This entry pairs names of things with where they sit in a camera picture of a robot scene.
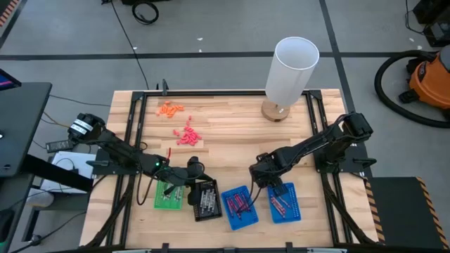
wire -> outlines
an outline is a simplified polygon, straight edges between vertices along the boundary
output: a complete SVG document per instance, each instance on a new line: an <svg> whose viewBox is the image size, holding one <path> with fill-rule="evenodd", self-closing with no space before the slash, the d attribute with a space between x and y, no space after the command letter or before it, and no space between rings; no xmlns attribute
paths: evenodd
<svg viewBox="0 0 450 253"><path fill-rule="evenodd" d="M103 180L103 179L105 179L105 177L106 177L107 175L103 175L102 177L100 177L98 180L97 180L97 182L95 182L93 185L92 185L92 190Z"/></svg>
<svg viewBox="0 0 450 253"><path fill-rule="evenodd" d="M143 196L143 199L141 202L141 201L139 201L139 188L141 187L141 179L142 179L142 167L141 167L141 173L139 173L139 179L138 179L138 188L136 190L136 201L138 202L138 205L143 205L143 203L146 202L148 192L150 191L150 186L152 185L153 179L155 178L156 174L158 174L158 172L161 172L161 171L163 171L163 170L159 170L159 171L155 172L155 174L153 174L153 176L150 177L150 182L147 185L146 194Z"/></svg>
<svg viewBox="0 0 450 253"><path fill-rule="evenodd" d="M50 115L49 115L47 112L44 112L44 114L45 114L52 122L54 122L54 123L57 124L58 126L62 126L62 127L65 127L65 128L70 128L69 126L64 125L64 124L61 124L61 123L58 123L56 120L52 119L52 118L50 117Z"/></svg>
<svg viewBox="0 0 450 253"><path fill-rule="evenodd" d="M97 180L97 182L95 182L95 184L93 184L92 185L92 189L91 189L91 191L103 180L103 179L105 179L105 177L106 177L107 175L103 175L99 180ZM72 189L72 187L67 187L67 188L63 188L63 190L69 190L69 189ZM49 189L49 190L44 190L44 191L41 191L40 193L35 193L35 194L31 194L31 195L28 195L27 197L24 197L23 199L20 199L20 200L18 200L18 201L16 201L16 202L14 202L14 204L12 204L10 207L8 207L7 209L11 209L11 208L13 208L15 205L17 205L19 202L22 202L23 200L26 200L27 198L29 198L29 197L32 197L32 196L35 196L35 195L39 195L39 194L42 194L42 193L47 193L47 192L50 192L50 191L52 191L52 190L60 190L60 188L54 188L54 189Z"/></svg>
<svg viewBox="0 0 450 253"><path fill-rule="evenodd" d="M258 193L256 194L255 198L253 199L253 201L250 203L250 205L248 205L248 207L246 207L245 205L243 205L242 207L240 207L238 209L238 211L236 211L236 213L241 213L244 212L245 209L249 209L251 207L253 207L253 205L255 204L255 201L258 199L259 194L261 193L262 188L259 188Z"/></svg>
<svg viewBox="0 0 450 253"><path fill-rule="evenodd" d="M36 145L38 145L40 148L43 148L43 149L47 150L46 148L44 148L43 146L41 146L39 143L37 143L35 140L33 140L33 143L36 144Z"/></svg>
<svg viewBox="0 0 450 253"><path fill-rule="evenodd" d="M34 242L30 243L30 244L27 245L27 246L21 247L20 249L17 249L17 250L15 250L15 251L11 252L11 253L18 253L18 252L21 252L21 251L23 251L23 250L25 250L25 249L27 249L27 248L29 248L29 247L31 247L31 246L35 246L35 245L39 244L39 243L42 242L43 240L47 239L47 237L49 237L49 236L53 235L54 233L58 232L58 231L59 231L60 229L62 229L65 225L67 225L67 224L68 224L69 222L71 222L73 219L77 218L78 216L80 216L80 215L82 215L82 214L86 214L86 211L74 215L72 218L68 219L65 223L63 223L63 225L57 227L57 229L55 229L54 231L51 231L50 233L44 235L44 236L43 236L42 238L40 238L39 240L34 241Z"/></svg>
<svg viewBox="0 0 450 253"><path fill-rule="evenodd" d="M68 101L72 101L72 102L75 102L75 103L80 103L80 104L82 104L82 105L104 106L104 107L108 107L108 108L111 107L111 105L104 105L104 104L97 104L97 103L85 103L85 102L80 102L80 101L75 100L75 99L71 99L71 98L63 98L63 97L55 96L55 95L50 95L50 97L53 97L53 98L59 98L59 99L63 99L63 100L68 100Z"/></svg>
<svg viewBox="0 0 450 253"><path fill-rule="evenodd" d="M47 124L55 124L55 123L53 123L53 122L48 122L48 121L46 121L45 119L42 119L42 118L41 118L41 120L42 120L43 122L46 122Z"/></svg>
<svg viewBox="0 0 450 253"><path fill-rule="evenodd" d="M155 18L153 18L152 20L146 20L142 14L140 14L138 11L136 11L137 6L139 6L141 4L146 4L146 5L150 6L150 8L152 8L155 11L155 14L156 14ZM160 17L160 12L159 12L158 8L156 7L156 5L152 4L148 0L137 1L131 7L131 11L133 13L134 19L136 19L136 21L141 23L142 25L151 25L156 20L158 20L158 18Z"/></svg>
<svg viewBox="0 0 450 253"><path fill-rule="evenodd" d="M141 141L141 144L144 144L146 146L145 148L141 148L141 151L144 151L144 150L146 150L148 148L148 144L147 143Z"/></svg>
<svg viewBox="0 0 450 253"><path fill-rule="evenodd" d="M52 191L52 190L59 190L59 188L54 188L54 189L50 189L50 190L45 190L45 191L42 191L42 192L40 192L40 193L35 193L35 194L28 195L27 197L24 197L23 199L20 199L20 200L14 202L14 204L12 204L10 207L8 207L8 208L6 208L6 209L11 209L11 208L13 208L15 205L17 205L18 203L22 202L23 200L26 200L26 199L29 198L29 197L33 197L33 196L35 196L35 195L39 195L39 194L42 194L42 193L47 193L47 192Z"/></svg>
<svg viewBox="0 0 450 253"><path fill-rule="evenodd" d="M111 1L111 5L112 5L112 9L114 10L115 16L117 17L117 20L119 21L120 27L121 27L122 30L124 31L125 37L126 37L127 40L128 40L129 46L130 46L131 49L133 50L133 54L134 54L134 57L135 57L135 59L136 59L136 62L138 63L139 69L141 70L141 73L142 73L142 76L143 76L144 80L146 81L146 87L147 87L147 90L149 90L150 88L148 87L148 81L147 81L146 74L145 74L145 73L143 72L143 70L142 70L141 64L140 64L140 62L139 62L138 55L136 54L136 52L135 52L135 50L134 50L134 47L133 47L133 44L132 44L131 41L129 40L127 31L125 31L124 25L122 24L122 21L120 21L119 15L117 14L117 11L115 10L114 1Z"/></svg>
<svg viewBox="0 0 450 253"><path fill-rule="evenodd" d="M183 179L183 180L194 180L194 179L198 179L199 177L201 177L201 176L205 173L205 165L204 165L203 163L201 163L201 162L193 162L193 163L202 165L202 171L201 171L197 176L194 176L194 177L191 177L191 178L189 178L189 177L184 178L184 177L182 177L182 176L177 175L175 172L172 172L173 175L175 175L177 178Z"/></svg>
<svg viewBox="0 0 450 253"><path fill-rule="evenodd" d="M169 148L169 154L167 155L167 159L170 159L171 154L172 154L172 148Z"/></svg>
<svg viewBox="0 0 450 253"><path fill-rule="evenodd" d="M75 163L74 163L70 158L67 158L67 157L66 157L66 158L63 158L63 159L61 159L61 160L59 160L59 161L57 161L57 162L55 163L55 166L58 166L58 163L60 163L61 161L64 161L64 160L70 161L70 162L72 163L72 169L71 169L71 170L74 170L74 169L75 169ZM61 189L61 192L64 193L63 188L61 187L61 184L58 183L58 185L59 185L59 188Z"/></svg>
<svg viewBox="0 0 450 253"><path fill-rule="evenodd" d="M409 10L409 7L408 7L408 0L405 0L405 7L406 7L406 13L405 13L405 27L406 27L408 30L410 30L410 31L412 31L412 32L415 32L415 33L417 33L417 34L423 35L423 36L425 36L425 37L435 38L434 36L426 35L426 34L424 33L425 30L430 26L430 24L427 24L426 26L424 26L424 28L423 28L422 31L418 31L418 30L415 30L415 29L411 28L411 26L409 25L409 13L411 13L412 11Z"/></svg>

orange object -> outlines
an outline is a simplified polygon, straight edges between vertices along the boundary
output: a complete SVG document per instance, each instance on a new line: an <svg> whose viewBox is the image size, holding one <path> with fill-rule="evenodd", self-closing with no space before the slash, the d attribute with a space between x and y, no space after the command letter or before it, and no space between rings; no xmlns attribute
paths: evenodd
<svg viewBox="0 0 450 253"><path fill-rule="evenodd" d="M425 61L417 66L409 87L417 93L420 101L438 108L450 109L450 64L444 64L445 59L449 58L450 46L447 46L437 54L434 61Z"/></svg>

white cylinder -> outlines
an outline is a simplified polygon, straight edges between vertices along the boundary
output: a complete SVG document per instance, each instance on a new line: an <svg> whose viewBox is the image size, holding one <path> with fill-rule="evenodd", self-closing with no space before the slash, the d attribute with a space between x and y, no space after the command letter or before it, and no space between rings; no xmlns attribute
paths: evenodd
<svg viewBox="0 0 450 253"><path fill-rule="evenodd" d="M282 39L275 47L266 83L271 102L287 107L300 98L319 61L316 45L302 37Z"/></svg>

computer monitor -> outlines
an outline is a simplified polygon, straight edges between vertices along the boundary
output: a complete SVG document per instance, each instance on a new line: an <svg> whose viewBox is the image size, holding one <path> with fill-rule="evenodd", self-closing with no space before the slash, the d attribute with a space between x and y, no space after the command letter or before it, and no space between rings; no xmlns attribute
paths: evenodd
<svg viewBox="0 0 450 253"><path fill-rule="evenodd" d="M0 69L0 91L20 86L22 86L22 84L16 78Z"/></svg>

vacuum hose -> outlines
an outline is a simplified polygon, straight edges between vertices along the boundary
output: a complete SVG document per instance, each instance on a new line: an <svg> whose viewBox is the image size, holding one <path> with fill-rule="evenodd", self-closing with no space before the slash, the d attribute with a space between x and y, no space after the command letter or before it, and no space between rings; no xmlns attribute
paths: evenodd
<svg viewBox="0 0 450 253"><path fill-rule="evenodd" d="M407 58L407 57L416 57L416 58L419 58L424 61L425 60L433 61L436 58L436 55L433 53L428 53L428 52L419 51L419 50L410 50L410 51L405 51L405 52L399 53L397 56L393 56L393 57L389 58L388 60L386 60L381 65L380 69L378 69L377 75L375 76L375 91L376 91L379 99L389 109L393 110L394 112L396 112L396 113L400 114L401 116L403 116L407 119L410 119L414 122L417 122L419 124L424 124L429 127L437 127L437 128L445 128L445 129L450 128L450 122L443 122L443 121L439 121L439 120L428 119L426 117L422 117L420 115L412 113L412 112L404 109L400 105L397 105L396 103L394 103L392 100L390 100L386 96L386 93L383 91L383 88L381 87L381 79L383 78L383 75L384 75L386 69L392 63L395 63L398 60L400 60L402 58Z"/></svg>

